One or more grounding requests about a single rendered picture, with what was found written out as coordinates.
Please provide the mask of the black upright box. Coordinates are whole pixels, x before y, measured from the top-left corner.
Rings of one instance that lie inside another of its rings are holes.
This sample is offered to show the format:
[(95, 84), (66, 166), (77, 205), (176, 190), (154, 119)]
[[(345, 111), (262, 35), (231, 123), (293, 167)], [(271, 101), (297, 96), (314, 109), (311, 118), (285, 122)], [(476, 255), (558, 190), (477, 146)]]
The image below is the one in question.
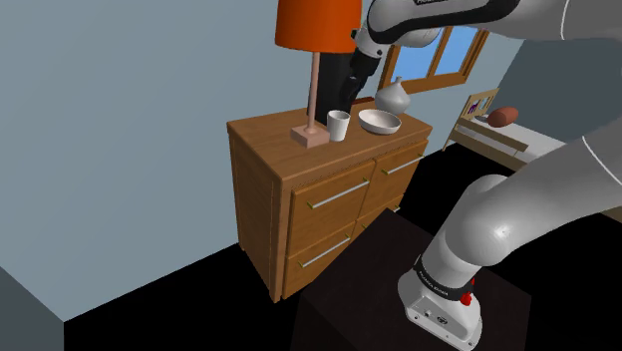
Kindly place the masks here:
[(340, 100), (340, 90), (350, 74), (351, 53), (320, 53), (315, 121), (327, 125), (330, 111), (349, 113), (352, 103)]

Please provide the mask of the grey round vase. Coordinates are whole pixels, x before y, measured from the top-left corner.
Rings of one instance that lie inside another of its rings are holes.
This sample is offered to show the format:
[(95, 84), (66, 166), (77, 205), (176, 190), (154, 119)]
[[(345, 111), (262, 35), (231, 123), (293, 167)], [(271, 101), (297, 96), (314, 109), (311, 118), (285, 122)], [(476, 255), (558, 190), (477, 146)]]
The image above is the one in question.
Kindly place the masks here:
[(376, 93), (375, 105), (379, 110), (396, 116), (406, 111), (411, 103), (411, 98), (403, 88), (402, 81), (402, 77), (398, 76), (394, 83)]

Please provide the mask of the white bowl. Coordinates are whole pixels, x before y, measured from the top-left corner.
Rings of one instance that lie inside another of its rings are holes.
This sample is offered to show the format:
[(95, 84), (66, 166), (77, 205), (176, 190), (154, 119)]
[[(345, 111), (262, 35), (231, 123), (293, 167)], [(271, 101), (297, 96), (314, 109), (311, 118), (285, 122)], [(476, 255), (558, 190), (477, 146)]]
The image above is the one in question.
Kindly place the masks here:
[(397, 116), (375, 109), (360, 111), (358, 120), (364, 130), (377, 135), (391, 135), (402, 125), (401, 120)]

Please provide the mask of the orange shade table lamp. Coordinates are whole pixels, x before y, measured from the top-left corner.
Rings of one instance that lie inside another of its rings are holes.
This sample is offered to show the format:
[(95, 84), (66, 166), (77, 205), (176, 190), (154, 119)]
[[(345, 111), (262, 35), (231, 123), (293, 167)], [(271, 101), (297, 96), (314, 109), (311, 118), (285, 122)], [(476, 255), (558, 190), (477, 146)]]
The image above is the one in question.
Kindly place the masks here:
[(351, 53), (351, 31), (361, 24), (362, 0), (278, 0), (274, 43), (312, 54), (307, 122), (291, 129), (290, 137), (305, 147), (329, 143), (329, 133), (315, 125), (322, 53)]

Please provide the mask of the white cup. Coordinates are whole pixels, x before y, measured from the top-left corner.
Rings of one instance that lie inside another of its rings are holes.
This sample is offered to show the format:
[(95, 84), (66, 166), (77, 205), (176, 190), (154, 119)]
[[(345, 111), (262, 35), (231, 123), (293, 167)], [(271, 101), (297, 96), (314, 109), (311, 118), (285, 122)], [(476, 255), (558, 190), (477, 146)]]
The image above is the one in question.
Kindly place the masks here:
[(327, 114), (327, 130), (331, 142), (342, 142), (345, 139), (350, 114), (340, 110), (332, 110)]

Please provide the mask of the wooden chest of drawers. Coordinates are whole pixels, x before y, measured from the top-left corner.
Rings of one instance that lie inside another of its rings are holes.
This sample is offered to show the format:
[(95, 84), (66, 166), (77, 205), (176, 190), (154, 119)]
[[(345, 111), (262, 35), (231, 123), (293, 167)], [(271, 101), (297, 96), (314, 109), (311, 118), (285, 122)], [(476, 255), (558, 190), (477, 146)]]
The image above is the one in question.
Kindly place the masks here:
[(306, 149), (303, 109), (227, 125), (240, 247), (273, 302), (312, 282), (384, 210), (397, 210), (432, 126), (401, 114), (391, 135), (364, 130), (353, 106), (344, 141)]

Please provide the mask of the wooden bed with brown pillow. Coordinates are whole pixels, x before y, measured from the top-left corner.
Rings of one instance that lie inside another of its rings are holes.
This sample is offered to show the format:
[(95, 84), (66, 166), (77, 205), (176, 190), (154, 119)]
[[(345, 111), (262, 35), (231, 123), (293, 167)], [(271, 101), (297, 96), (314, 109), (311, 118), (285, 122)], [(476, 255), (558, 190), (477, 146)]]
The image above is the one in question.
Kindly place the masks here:
[[(490, 126), (485, 121), (486, 112), (497, 93), (497, 89), (492, 89), (469, 95), (448, 141), (456, 142), (515, 172), (564, 145), (559, 140), (516, 123), (499, 128)], [(622, 117), (589, 133), (586, 141), (622, 181)]]

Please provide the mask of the dark robot stand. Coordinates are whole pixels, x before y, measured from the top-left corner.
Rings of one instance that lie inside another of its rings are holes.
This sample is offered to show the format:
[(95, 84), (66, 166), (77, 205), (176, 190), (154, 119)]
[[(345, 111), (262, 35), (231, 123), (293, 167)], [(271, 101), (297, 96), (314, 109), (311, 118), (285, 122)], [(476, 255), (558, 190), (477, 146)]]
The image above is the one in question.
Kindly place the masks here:
[[(301, 293), (290, 351), (458, 351), (409, 321), (399, 278), (433, 237), (389, 209)], [(531, 297), (487, 268), (475, 277), (482, 334), (473, 351), (536, 351)]]

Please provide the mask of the wooden frame window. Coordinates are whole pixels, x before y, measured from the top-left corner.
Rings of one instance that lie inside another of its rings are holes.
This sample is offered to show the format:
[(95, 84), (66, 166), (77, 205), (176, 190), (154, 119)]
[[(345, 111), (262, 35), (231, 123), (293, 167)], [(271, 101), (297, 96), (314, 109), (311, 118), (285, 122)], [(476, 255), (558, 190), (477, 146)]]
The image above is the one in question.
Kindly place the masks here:
[(447, 27), (426, 47), (392, 46), (378, 90), (388, 87), (398, 77), (402, 78), (408, 94), (464, 84), (488, 35), (482, 29)]

